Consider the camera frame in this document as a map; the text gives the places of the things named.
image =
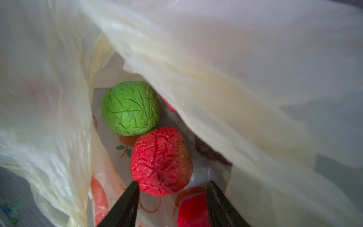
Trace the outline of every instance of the dark red object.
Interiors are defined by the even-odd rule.
[[[232,163],[228,162],[220,153],[214,151],[203,140],[195,136],[194,146],[197,152],[212,161],[218,161],[226,166],[232,166]]]
[[[163,127],[140,136],[136,141],[130,170],[141,190],[153,196],[166,196],[189,183],[193,163],[180,132]]]
[[[196,195],[180,205],[178,227],[210,227],[205,194]]]

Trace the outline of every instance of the dark brown object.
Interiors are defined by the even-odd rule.
[[[208,146],[208,144],[199,139],[197,136],[195,136],[194,146],[201,156],[212,161],[218,161],[226,166],[232,166],[232,163],[228,162],[220,153],[214,151],[210,146]]]

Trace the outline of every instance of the crumpled plastic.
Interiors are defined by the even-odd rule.
[[[1,8],[0,165],[30,182],[56,226],[86,226],[91,178],[111,169],[90,103],[115,50],[124,69],[143,75],[233,162],[226,195],[252,226],[362,226],[356,195],[323,175],[333,165],[318,162],[361,174],[360,9],[314,0],[16,0]],[[107,177],[116,198],[122,181]]]

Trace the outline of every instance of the printed leaf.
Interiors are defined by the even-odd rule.
[[[125,149],[125,146],[120,145],[120,146],[117,146],[116,149],[117,150],[122,150],[122,149]]]
[[[131,152],[132,152],[132,150],[130,150],[130,149],[128,149],[128,150],[127,150],[127,156],[128,156],[129,158],[131,158]]]

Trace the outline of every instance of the black tongs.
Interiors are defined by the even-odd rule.
[[[133,181],[98,227],[135,227],[139,195]],[[211,227],[250,227],[213,181],[207,184],[207,206]]]

